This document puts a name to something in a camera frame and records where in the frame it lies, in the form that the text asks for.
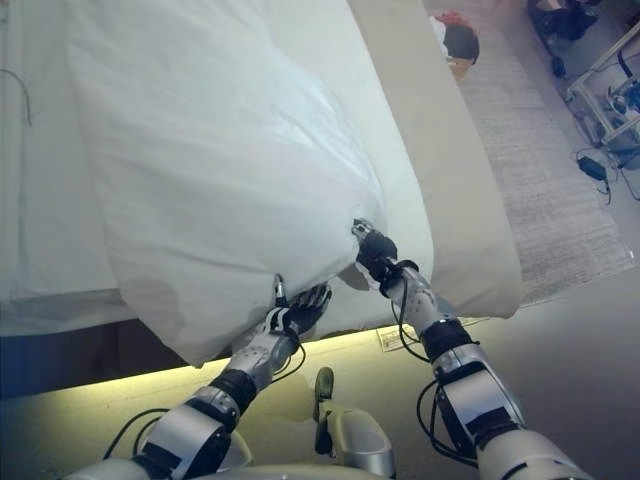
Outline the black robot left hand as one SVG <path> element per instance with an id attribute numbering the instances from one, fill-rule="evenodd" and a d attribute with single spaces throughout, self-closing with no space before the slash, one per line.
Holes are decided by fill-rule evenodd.
<path id="1" fill-rule="evenodd" d="M 273 282 L 274 306 L 265 317 L 269 331 L 291 331 L 298 335 L 311 330 L 326 311 L 332 290 L 328 283 L 318 284 L 291 301 L 287 299 L 284 279 L 276 274 Z"/>

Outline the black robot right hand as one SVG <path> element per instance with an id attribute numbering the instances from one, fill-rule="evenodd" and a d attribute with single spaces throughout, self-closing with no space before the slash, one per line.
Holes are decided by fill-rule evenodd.
<path id="1" fill-rule="evenodd" d="M 395 243 L 365 219 L 355 219 L 351 232 L 358 243 L 356 262 L 381 282 L 397 260 Z"/>

